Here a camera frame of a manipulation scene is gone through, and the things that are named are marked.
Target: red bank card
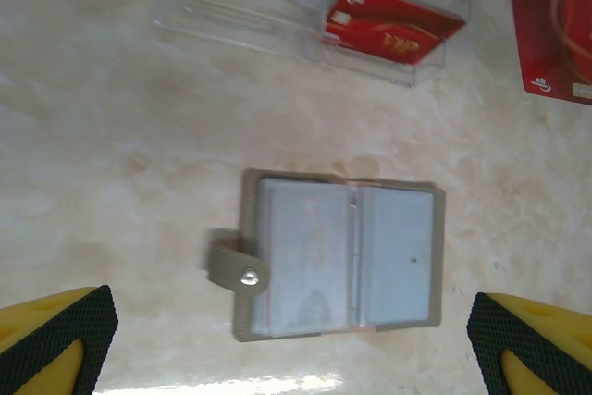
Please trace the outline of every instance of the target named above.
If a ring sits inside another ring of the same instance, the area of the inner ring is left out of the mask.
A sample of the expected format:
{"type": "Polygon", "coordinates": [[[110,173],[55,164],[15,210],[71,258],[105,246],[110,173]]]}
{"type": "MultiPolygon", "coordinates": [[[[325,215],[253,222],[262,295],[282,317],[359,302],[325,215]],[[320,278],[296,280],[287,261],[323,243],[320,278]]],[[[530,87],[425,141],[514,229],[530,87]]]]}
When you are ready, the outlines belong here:
{"type": "Polygon", "coordinates": [[[338,0],[327,32],[340,46],[414,65],[464,23],[460,16],[406,0],[338,0]]]}
{"type": "Polygon", "coordinates": [[[592,0],[512,0],[524,89],[592,104],[592,0]]]}

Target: beige marble countertop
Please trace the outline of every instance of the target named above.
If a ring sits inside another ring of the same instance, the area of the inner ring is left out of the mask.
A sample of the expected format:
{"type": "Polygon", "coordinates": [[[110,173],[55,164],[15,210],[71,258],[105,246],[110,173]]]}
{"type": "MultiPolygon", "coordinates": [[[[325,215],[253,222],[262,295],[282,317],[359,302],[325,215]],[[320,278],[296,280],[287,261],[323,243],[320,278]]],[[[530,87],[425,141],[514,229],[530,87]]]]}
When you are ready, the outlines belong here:
{"type": "Polygon", "coordinates": [[[484,394],[475,293],[592,313],[592,108],[523,92],[508,0],[406,90],[157,30],[151,0],[0,0],[0,306],[109,284],[104,395],[484,394]],[[443,323],[239,344],[206,280],[246,167],[432,180],[443,323]]]}

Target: card holder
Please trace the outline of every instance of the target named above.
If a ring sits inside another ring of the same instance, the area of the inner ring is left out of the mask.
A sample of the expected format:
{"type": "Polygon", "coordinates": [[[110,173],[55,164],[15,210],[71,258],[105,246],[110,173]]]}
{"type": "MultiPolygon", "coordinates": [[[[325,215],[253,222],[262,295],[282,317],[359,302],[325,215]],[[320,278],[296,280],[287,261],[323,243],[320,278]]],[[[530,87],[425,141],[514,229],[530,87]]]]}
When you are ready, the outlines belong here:
{"type": "Polygon", "coordinates": [[[432,183],[247,170],[239,248],[209,266],[236,294],[235,337],[438,325],[444,208],[432,183]]]}

